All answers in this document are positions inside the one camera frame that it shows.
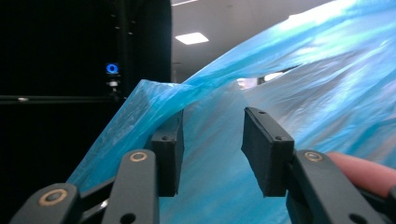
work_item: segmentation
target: crumpled plastic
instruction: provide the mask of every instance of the crumpled plastic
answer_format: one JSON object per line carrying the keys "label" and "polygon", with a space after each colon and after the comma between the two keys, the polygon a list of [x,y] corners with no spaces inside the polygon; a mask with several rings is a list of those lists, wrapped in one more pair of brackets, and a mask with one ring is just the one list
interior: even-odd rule
{"label": "crumpled plastic", "polygon": [[[263,198],[241,151],[244,108],[268,112],[297,149],[339,151],[396,168],[396,1],[335,1],[283,21],[182,84],[142,80],[68,182],[115,175],[124,153],[184,108],[178,195],[161,223],[287,223],[284,198]],[[240,90],[240,77],[290,69]]]}

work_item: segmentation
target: blue plastic bag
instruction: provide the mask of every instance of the blue plastic bag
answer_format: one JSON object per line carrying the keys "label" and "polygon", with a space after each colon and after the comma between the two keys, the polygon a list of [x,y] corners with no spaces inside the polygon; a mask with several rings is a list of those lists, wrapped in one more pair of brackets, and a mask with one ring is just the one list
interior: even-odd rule
{"label": "blue plastic bag", "polygon": [[[263,198],[242,146],[245,106],[271,114],[297,149],[330,150],[396,168],[396,2],[335,1],[230,50],[182,84],[143,80],[69,178],[82,190],[117,172],[124,153],[180,109],[179,194],[161,223],[285,223],[285,200]],[[240,90],[240,77],[281,77]]]}

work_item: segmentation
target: ceiling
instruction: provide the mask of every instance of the ceiling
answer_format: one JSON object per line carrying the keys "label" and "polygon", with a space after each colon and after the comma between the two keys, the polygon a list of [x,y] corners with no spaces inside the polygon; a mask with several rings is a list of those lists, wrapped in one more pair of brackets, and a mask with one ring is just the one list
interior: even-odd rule
{"label": "ceiling", "polygon": [[[183,0],[172,0],[172,4]],[[199,32],[209,41],[172,41],[172,81],[181,83],[259,32],[329,0],[198,0],[172,7],[173,36]]]}

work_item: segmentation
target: blue indicator light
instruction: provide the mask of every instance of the blue indicator light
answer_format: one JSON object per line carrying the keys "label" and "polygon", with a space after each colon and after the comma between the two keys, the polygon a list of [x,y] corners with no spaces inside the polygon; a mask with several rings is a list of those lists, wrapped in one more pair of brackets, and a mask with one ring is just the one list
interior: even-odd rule
{"label": "blue indicator light", "polygon": [[114,63],[110,63],[107,65],[106,70],[109,74],[117,74],[119,72],[119,67]]}

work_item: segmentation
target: plastic sheet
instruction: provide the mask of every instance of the plastic sheet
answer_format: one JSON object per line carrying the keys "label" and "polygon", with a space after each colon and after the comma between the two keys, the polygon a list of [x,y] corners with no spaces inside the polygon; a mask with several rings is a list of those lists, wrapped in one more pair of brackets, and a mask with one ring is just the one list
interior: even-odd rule
{"label": "plastic sheet", "polygon": [[[286,223],[285,200],[263,198],[240,150],[245,106],[269,112],[296,148],[396,168],[396,2],[336,1],[249,39],[182,84],[143,80],[69,178],[82,190],[113,176],[185,108],[179,194],[162,223]],[[281,77],[240,90],[240,77]]]}

